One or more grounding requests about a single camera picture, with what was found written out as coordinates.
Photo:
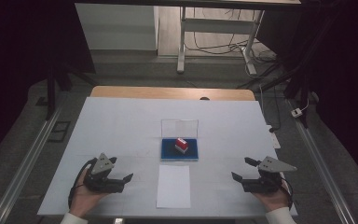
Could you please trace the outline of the blue ink pad case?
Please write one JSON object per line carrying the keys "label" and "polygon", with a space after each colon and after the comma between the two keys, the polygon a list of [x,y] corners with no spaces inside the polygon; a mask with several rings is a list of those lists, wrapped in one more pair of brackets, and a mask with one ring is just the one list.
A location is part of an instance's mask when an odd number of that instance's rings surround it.
{"label": "blue ink pad case", "polygon": [[[162,161],[197,161],[199,121],[197,119],[163,119],[161,121],[161,153]],[[183,138],[188,142],[185,154],[175,147],[175,140]]]}

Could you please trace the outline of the black metal stand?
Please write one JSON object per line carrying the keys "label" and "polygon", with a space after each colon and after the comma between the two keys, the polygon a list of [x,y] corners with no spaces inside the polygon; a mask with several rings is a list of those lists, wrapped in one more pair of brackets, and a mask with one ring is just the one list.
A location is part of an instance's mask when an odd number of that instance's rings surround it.
{"label": "black metal stand", "polygon": [[255,92],[261,93],[263,91],[267,91],[284,81],[289,81],[289,84],[283,91],[283,96],[286,99],[295,98],[298,93],[300,94],[299,110],[301,111],[301,115],[297,116],[297,118],[305,128],[308,128],[307,109],[310,105],[310,63],[300,62],[295,68],[287,71],[277,79],[267,84],[262,84],[255,90]]}
{"label": "black metal stand", "polygon": [[69,91],[72,89],[73,85],[69,78],[69,75],[73,74],[76,77],[84,80],[92,87],[96,87],[99,83],[81,72],[79,69],[74,68],[69,63],[53,63],[48,69],[47,75],[47,84],[48,84],[48,112],[46,120],[50,120],[53,116],[53,113],[56,111],[56,91],[55,84],[58,84],[63,91]]}

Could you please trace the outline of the white cabinet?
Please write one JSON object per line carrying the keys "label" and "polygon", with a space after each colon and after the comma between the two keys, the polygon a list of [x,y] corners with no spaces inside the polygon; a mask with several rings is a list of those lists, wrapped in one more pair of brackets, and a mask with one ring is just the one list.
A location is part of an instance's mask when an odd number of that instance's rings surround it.
{"label": "white cabinet", "polygon": [[90,49],[156,50],[158,7],[76,3]]}

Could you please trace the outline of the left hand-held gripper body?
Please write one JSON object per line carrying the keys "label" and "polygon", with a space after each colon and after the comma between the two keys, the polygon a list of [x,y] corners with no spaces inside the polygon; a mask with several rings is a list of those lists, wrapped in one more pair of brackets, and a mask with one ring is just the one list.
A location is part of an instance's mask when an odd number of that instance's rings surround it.
{"label": "left hand-held gripper body", "polygon": [[109,160],[104,153],[95,158],[84,178],[84,185],[93,192],[98,193],[121,193],[124,189],[122,179],[110,179],[108,176],[114,166],[109,165]]}

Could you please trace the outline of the red and white stamp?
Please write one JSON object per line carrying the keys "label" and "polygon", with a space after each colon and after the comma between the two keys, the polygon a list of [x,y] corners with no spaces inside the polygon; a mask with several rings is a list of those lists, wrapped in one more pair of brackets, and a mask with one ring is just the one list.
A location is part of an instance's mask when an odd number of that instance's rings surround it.
{"label": "red and white stamp", "polygon": [[177,138],[175,140],[174,147],[181,153],[185,154],[188,150],[188,142],[183,138]]}

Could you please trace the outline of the black curtain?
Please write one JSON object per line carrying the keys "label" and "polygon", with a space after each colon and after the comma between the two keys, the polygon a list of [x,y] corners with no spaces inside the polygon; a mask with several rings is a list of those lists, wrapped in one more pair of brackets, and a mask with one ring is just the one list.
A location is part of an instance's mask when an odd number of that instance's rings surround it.
{"label": "black curtain", "polygon": [[76,0],[0,0],[0,143],[32,85],[94,71]]}
{"label": "black curtain", "polygon": [[310,65],[310,90],[319,97],[321,120],[358,165],[358,0],[302,0],[309,11],[267,11],[258,40],[275,51],[286,69],[293,69],[322,29],[334,19]]}

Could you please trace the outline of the white desk frame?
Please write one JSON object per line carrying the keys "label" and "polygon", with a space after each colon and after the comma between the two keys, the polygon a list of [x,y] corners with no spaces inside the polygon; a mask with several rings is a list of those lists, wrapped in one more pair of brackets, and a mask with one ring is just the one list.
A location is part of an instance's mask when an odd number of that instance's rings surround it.
{"label": "white desk frame", "polygon": [[186,8],[181,7],[180,11],[180,43],[178,50],[177,73],[183,74],[185,71],[185,34],[193,33],[218,33],[248,35],[248,41],[245,47],[240,51],[245,60],[246,70],[250,75],[255,75],[256,70],[252,62],[250,52],[255,41],[255,37],[263,18],[264,11],[257,10],[255,17],[251,21],[228,21],[215,19],[197,19],[187,18]]}

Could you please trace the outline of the white table cover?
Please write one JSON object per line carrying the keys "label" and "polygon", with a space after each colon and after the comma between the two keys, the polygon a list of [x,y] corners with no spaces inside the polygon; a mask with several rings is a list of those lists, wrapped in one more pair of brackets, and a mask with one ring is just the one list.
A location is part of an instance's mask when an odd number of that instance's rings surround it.
{"label": "white table cover", "polygon": [[[158,195],[161,122],[195,121],[199,158],[187,164],[189,188]],[[256,178],[245,158],[263,160],[275,151],[256,101],[147,100],[90,97],[86,100],[39,215],[68,210],[67,197],[83,164],[105,153],[117,160],[113,178],[132,180],[92,210],[96,217],[247,218],[264,206],[231,177]]]}

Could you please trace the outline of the person's right hand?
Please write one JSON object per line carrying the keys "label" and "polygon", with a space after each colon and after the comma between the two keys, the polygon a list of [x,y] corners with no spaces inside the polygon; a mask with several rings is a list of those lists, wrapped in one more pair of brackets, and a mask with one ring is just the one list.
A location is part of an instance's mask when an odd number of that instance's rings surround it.
{"label": "person's right hand", "polygon": [[289,205],[289,197],[287,196],[287,187],[282,187],[272,193],[254,193],[254,196],[264,205],[268,212],[287,207]]}

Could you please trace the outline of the white paper sheet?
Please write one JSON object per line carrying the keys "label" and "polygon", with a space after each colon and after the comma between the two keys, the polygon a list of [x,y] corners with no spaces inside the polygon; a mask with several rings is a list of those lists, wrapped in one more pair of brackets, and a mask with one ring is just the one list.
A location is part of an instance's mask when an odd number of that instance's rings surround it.
{"label": "white paper sheet", "polygon": [[188,166],[160,165],[157,208],[190,208],[190,172]]}

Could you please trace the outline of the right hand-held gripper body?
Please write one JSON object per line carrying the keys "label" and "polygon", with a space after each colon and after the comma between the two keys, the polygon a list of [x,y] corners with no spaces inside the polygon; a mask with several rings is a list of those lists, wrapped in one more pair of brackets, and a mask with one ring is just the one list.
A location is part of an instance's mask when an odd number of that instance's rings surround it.
{"label": "right hand-held gripper body", "polygon": [[294,172],[297,168],[291,164],[267,156],[256,167],[257,179],[243,179],[241,184],[245,192],[272,193],[282,185],[281,172]]}

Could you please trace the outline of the black floor frame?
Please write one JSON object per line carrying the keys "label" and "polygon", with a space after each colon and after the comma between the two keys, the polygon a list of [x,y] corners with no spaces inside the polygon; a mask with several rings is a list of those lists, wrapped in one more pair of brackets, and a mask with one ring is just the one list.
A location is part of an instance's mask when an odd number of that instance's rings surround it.
{"label": "black floor frame", "polygon": [[62,143],[68,134],[70,121],[56,121],[48,138],[49,142]]}

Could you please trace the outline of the aluminium floor rail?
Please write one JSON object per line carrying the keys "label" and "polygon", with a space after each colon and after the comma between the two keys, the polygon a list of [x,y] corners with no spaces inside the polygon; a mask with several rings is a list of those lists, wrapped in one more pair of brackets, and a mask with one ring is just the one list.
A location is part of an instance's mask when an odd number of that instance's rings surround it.
{"label": "aluminium floor rail", "polygon": [[305,128],[299,119],[295,119],[293,116],[290,116],[290,118],[295,123],[296,131],[299,133],[300,139],[305,145],[314,169],[320,177],[326,193],[330,197],[330,201],[336,210],[340,222],[342,224],[358,224],[352,210],[344,198],[342,191],[336,183],[333,174],[330,172],[327,164],[325,163],[324,157],[317,147],[309,129]]}
{"label": "aluminium floor rail", "polygon": [[48,140],[49,133],[52,131],[55,122],[62,112],[62,107],[67,99],[67,96],[68,93],[65,91],[61,92],[56,98],[55,111],[51,114],[48,120],[44,121],[43,126],[37,133],[35,140],[25,154],[20,167],[14,174],[5,193],[3,194],[0,200],[0,224],[6,223],[7,218],[18,200],[27,179]]}

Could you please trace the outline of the person's left hand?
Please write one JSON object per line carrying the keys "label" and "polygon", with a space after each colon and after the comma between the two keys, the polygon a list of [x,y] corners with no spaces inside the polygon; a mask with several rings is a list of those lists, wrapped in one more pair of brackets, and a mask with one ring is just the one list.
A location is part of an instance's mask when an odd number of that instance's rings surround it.
{"label": "person's left hand", "polygon": [[81,173],[76,182],[75,192],[69,210],[69,213],[76,217],[84,217],[103,197],[107,196],[107,193],[93,192],[84,186],[86,173],[87,169]]}

